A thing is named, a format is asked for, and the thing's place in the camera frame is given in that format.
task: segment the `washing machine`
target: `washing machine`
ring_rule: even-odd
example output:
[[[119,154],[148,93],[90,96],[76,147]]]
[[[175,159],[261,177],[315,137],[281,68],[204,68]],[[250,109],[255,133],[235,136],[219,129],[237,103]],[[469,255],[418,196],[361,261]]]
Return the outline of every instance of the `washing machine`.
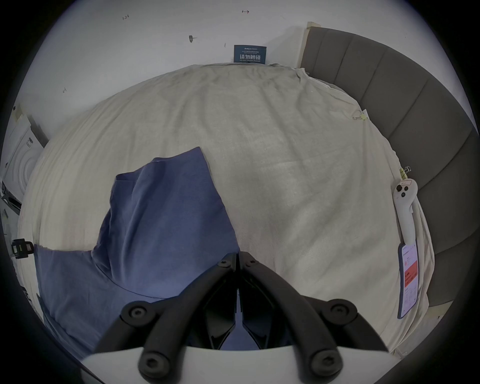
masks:
[[[17,119],[14,129],[5,138],[4,151],[10,152],[1,165],[1,198],[18,215],[28,179],[47,142],[40,128],[32,126],[25,115]]]

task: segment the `blue towel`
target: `blue towel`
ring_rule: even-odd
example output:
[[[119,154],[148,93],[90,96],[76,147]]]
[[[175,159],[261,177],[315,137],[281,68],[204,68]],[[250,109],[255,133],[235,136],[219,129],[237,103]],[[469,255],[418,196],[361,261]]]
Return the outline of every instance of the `blue towel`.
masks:
[[[115,178],[92,251],[35,246],[45,323],[83,359],[125,304],[176,296],[238,251],[201,149],[155,158]]]

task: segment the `screw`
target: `screw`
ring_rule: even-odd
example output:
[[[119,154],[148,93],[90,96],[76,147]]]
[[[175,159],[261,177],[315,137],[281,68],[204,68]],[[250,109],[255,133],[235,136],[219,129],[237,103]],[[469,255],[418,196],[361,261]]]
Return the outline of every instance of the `screw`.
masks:
[[[130,316],[133,317],[134,319],[140,319],[141,317],[144,317],[147,311],[145,308],[142,307],[135,307],[132,308],[130,311]]]
[[[332,376],[342,369],[340,354],[333,349],[317,352],[312,358],[310,369],[317,376]]]
[[[331,309],[330,309],[330,312],[333,312],[337,315],[342,315],[342,316],[347,316],[348,315],[348,308],[343,305],[343,304],[337,304],[337,305],[334,305]]]
[[[168,359],[156,352],[148,352],[140,357],[139,370],[148,377],[160,379],[170,372]]]
[[[231,266],[231,262],[228,260],[221,260],[217,263],[219,267],[228,268]]]

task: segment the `beige blanket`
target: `beige blanket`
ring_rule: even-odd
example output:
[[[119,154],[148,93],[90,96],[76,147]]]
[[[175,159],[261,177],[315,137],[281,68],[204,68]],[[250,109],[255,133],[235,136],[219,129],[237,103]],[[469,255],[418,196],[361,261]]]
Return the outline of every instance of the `beige blanket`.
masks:
[[[343,298],[394,349],[428,307],[433,250],[414,204],[419,299],[397,319],[399,161],[358,103],[301,69],[191,66],[126,89],[77,116],[45,148],[19,237],[90,250],[115,175],[200,146],[240,248],[302,295]],[[19,273],[40,311],[32,257]]]

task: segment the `gray headboard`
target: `gray headboard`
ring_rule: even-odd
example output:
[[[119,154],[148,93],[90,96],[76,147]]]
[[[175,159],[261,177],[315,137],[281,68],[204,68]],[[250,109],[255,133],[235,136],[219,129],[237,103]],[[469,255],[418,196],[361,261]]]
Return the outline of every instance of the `gray headboard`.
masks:
[[[430,306],[455,298],[480,239],[480,141],[447,89],[373,40],[311,27],[301,66],[354,97],[419,186],[435,252]]]

